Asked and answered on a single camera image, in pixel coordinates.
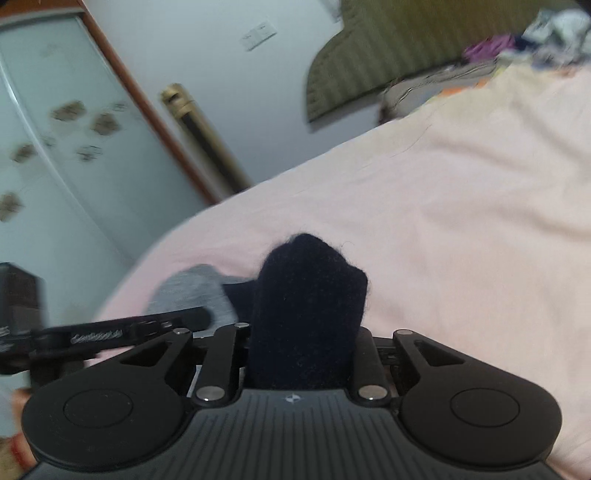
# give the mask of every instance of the clothing pile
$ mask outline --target clothing pile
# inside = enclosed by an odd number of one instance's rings
[[[591,17],[579,9],[542,9],[522,35],[495,35],[467,48],[463,61],[390,86],[383,94],[379,124],[403,118],[436,96],[479,88],[510,63],[563,69],[591,61]]]

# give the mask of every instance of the purple cloth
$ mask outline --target purple cloth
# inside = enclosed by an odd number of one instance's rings
[[[515,48],[513,35],[495,35],[464,50],[464,58],[470,63],[494,59],[508,48]]]

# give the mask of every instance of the pink bedsheet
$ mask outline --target pink bedsheet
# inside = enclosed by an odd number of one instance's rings
[[[255,276],[297,232],[369,277],[364,325],[409,328],[548,389],[551,461],[591,478],[591,72],[511,67],[179,226],[100,314],[196,264]]]

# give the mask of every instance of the light switch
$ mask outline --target light switch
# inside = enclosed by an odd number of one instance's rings
[[[258,47],[268,38],[276,35],[276,33],[277,30],[275,30],[275,27],[273,27],[273,25],[271,25],[268,21],[264,21],[259,26],[253,28],[250,30],[250,32],[245,34],[242,37],[241,42],[246,51],[251,51],[253,48]]]

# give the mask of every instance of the metal pin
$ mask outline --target metal pin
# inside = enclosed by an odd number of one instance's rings
[[[221,400],[226,395],[226,391],[222,387],[201,387],[195,395],[199,400],[216,401]]]
[[[388,395],[388,390],[380,385],[365,385],[359,389],[359,396],[365,400],[382,400]]]

